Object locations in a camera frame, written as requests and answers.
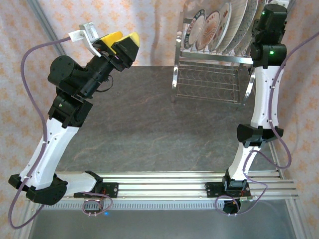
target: black mounting plate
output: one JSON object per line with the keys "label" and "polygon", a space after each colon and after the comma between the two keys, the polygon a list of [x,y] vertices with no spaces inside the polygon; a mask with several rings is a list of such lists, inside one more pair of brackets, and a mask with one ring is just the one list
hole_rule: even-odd
{"label": "black mounting plate", "polygon": [[227,190],[223,182],[207,182],[205,189],[208,198],[217,198],[222,195],[227,195],[233,198],[251,197],[250,188],[247,183],[247,187],[244,190]]}
{"label": "black mounting plate", "polygon": [[[101,183],[101,194],[105,194],[106,196],[109,196],[110,198],[117,198],[118,192],[119,192],[119,183]],[[75,198],[99,198],[98,196],[91,196],[83,193],[75,193],[73,195]]]}

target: white bracket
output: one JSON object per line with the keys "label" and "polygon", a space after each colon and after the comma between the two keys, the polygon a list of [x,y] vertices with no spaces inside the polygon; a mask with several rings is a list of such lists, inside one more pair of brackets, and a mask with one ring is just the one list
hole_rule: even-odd
{"label": "white bracket", "polygon": [[77,30],[69,33],[71,40],[79,41],[82,40],[85,47],[93,54],[98,57],[101,57],[101,54],[92,46],[92,42],[94,42],[98,38],[98,34],[94,28],[93,23],[86,23],[80,26],[80,28],[84,30]]}

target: metal frame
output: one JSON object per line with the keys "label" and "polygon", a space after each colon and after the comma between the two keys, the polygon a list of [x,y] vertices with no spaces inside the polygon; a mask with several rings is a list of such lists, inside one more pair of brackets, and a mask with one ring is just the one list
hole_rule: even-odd
{"label": "metal frame", "polygon": [[179,68],[179,54],[181,48],[181,40],[183,34],[183,21],[184,15],[182,12],[179,14],[178,27],[177,27],[177,36],[176,36],[176,50],[175,50],[175,60],[174,60],[174,71],[173,71],[173,81],[171,87],[171,102],[175,102],[175,96],[177,94],[177,77],[178,77],[178,68]]}
{"label": "metal frame", "polygon": [[225,62],[233,62],[233,63],[241,63],[241,64],[253,64],[253,60],[248,57],[239,57],[239,56],[232,56],[232,55],[213,55],[213,54],[206,54],[202,52],[188,52],[182,51],[180,53],[181,57],[199,59],[199,60],[212,60],[212,61],[225,61]]}
{"label": "metal frame", "polygon": [[239,76],[238,67],[180,61],[176,95],[237,104]]}
{"label": "metal frame", "polygon": [[[274,162],[280,164],[273,142],[270,142],[270,150]],[[188,209],[214,209],[215,198],[207,198],[204,184],[208,181],[220,182],[224,172],[111,172],[98,173],[98,175],[103,177],[104,182],[116,181],[120,184],[118,198],[114,199],[114,210],[175,210],[177,204],[178,207],[184,205],[181,209],[185,210],[188,207]],[[294,181],[286,179],[282,170],[250,171],[249,176],[269,185],[262,200],[286,201],[297,239],[311,239]],[[264,189],[252,183],[250,187],[254,200]],[[80,198],[64,197],[59,203],[44,207],[44,210],[79,210],[82,202],[83,199]],[[28,201],[19,224],[30,218],[38,207],[38,204]],[[28,238],[31,227],[32,223],[16,231],[14,238]]]}
{"label": "metal frame", "polygon": [[[50,41],[55,41],[58,40],[51,24],[49,23],[48,19],[46,18],[43,9],[38,2],[38,0],[27,0],[28,4],[30,5],[30,8],[32,9],[33,13],[35,16],[38,18],[39,22],[42,25],[42,28],[46,35],[49,37]],[[61,43],[53,45],[55,48],[56,52],[61,55],[66,55]]]}
{"label": "metal frame", "polygon": [[[277,155],[277,151],[276,151],[275,146],[274,146],[274,142],[270,142],[269,147],[270,147],[274,162],[277,165],[281,166],[281,163],[280,163],[278,155]],[[278,169],[278,173],[279,173],[280,178],[282,180],[286,180],[286,176],[284,175],[282,169]],[[292,222],[293,227],[294,227],[296,237],[298,239],[304,239],[304,238],[312,239],[313,237],[311,235],[309,226],[307,224],[306,215],[305,215],[305,212],[303,210],[303,206],[301,204],[300,199],[299,198],[286,199],[286,204],[287,204],[287,208],[289,211],[291,222]]]}

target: dish rack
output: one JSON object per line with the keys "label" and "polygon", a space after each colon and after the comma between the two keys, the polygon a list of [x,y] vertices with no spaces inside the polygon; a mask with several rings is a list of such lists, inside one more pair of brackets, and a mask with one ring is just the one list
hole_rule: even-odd
{"label": "dish rack", "polygon": [[[175,62],[172,80],[171,102],[176,97],[201,100],[219,101],[245,105],[253,85],[253,78],[249,81],[247,67],[252,66],[253,61],[247,55],[247,49],[242,54],[222,54],[209,52],[205,47],[197,51],[192,46],[184,49],[184,37],[191,18],[184,18],[184,13],[179,15]],[[241,93],[241,82],[248,83],[246,93]]]}

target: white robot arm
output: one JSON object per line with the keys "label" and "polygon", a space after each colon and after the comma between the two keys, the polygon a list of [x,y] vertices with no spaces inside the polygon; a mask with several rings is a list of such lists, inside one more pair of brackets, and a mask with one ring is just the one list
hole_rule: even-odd
{"label": "white robot arm", "polygon": [[[80,192],[108,195],[103,188],[108,185],[91,171],[59,175],[55,170],[68,143],[93,106],[86,99],[92,98],[113,69],[123,71],[130,68],[139,50],[137,33],[123,37],[118,31],[99,38],[92,23],[81,25],[80,30],[69,36],[72,41],[83,40],[94,57],[86,67],[81,67],[68,56],[59,56],[52,62],[48,80],[56,86],[57,96],[48,113],[47,141],[44,142],[42,137],[27,166],[9,179],[16,189],[27,179],[22,189],[27,198],[45,205],[53,205],[63,196]],[[44,143],[45,150],[40,154]]]}
{"label": "white robot arm", "polygon": [[[237,127],[239,146],[235,159],[226,170],[223,182],[205,184],[208,197],[251,196],[246,176],[248,170],[263,145],[277,138],[270,125],[270,120],[278,135],[283,136],[284,130],[278,128],[277,116],[279,85],[283,72],[276,79],[275,88],[273,82],[287,55],[286,46],[281,44],[285,33],[287,2],[289,3],[289,1],[280,1],[277,4],[267,4],[261,18],[254,22],[254,41],[251,44],[250,53],[256,77],[253,117],[250,124],[240,124]],[[269,102],[271,91],[273,91],[272,102]]]}

